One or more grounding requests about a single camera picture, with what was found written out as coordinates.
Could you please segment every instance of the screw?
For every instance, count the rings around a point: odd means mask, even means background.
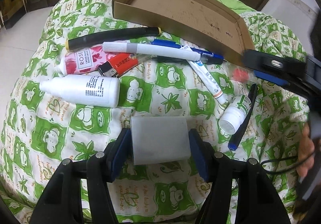
[[[222,158],[223,154],[220,151],[217,151],[216,153],[214,153],[215,158]]]
[[[257,160],[254,159],[254,158],[250,158],[250,159],[248,160],[248,162],[249,162],[250,164],[252,164],[252,165],[257,164]]]
[[[67,164],[69,164],[71,162],[71,160],[70,159],[68,159],[68,158],[66,158],[66,159],[64,159],[63,161],[62,161],[62,165],[67,165]]]
[[[103,158],[105,156],[105,153],[103,151],[99,151],[96,153],[96,158]]]

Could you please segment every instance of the white floor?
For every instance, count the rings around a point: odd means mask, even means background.
[[[38,48],[49,12],[52,8],[43,8],[26,13],[12,28],[0,31],[0,130],[10,93],[14,83],[21,75],[30,58]]]

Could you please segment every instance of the patterned tablecloth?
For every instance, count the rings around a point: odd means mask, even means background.
[[[304,59],[301,43],[282,22],[238,0],[219,1],[241,14],[256,50]],[[40,45],[14,86],[1,132],[0,195],[21,223],[28,223],[62,159],[88,159],[104,150],[123,127],[129,127],[131,116],[185,116],[189,128],[196,128],[214,150],[238,160],[254,157],[262,161],[296,154],[307,119],[306,100],[263,80],[259,81],[253,115],[236,152],[229,151],[230,136],[218,127],[225,107],[213,99],[188,64],[148,61],[138,65],[121,77],[119,106],[113,109],[68,103],[39,90],[42,80],[61,76],[57,64],[66,53],[66,38],[136,26],[140,25],[113,19],[111,0],[61,0],[52,9]],[[166,32],[158,38],[192,45]],[[151,40],[146,37],[130,41]],[[227,77],[224,64],[208,65],[207,69],[229,100],[248,93],[248,85]],[[271,163],[266,168],[281,169],[291,163]],[[291,217],[296,172],[272,180]],[[198,175],[192,159],[133,166],[129,158],[120,176],[109,184],[119,222],[191,222],[210,187]],[[237,194],[236,189],[228,223],[235,219]],[[81,195],[84,216],[90,220],[85,181]]]

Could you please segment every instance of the brown cardboard tray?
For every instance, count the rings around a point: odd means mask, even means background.
[[[254,44],[244,20],[217,0],[113,0],[113,16],[158,26],[236,65]]]

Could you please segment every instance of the white bottle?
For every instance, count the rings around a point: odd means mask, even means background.
[[[40,90],[70,103],[115,108],[120,80],[114,77],[67,75],[40,82]]]
[[[245,120],[250,108],[251,100],[247,96],[239,95],[234,97],[219,119],[219,127],[228,134],[235,134]]]

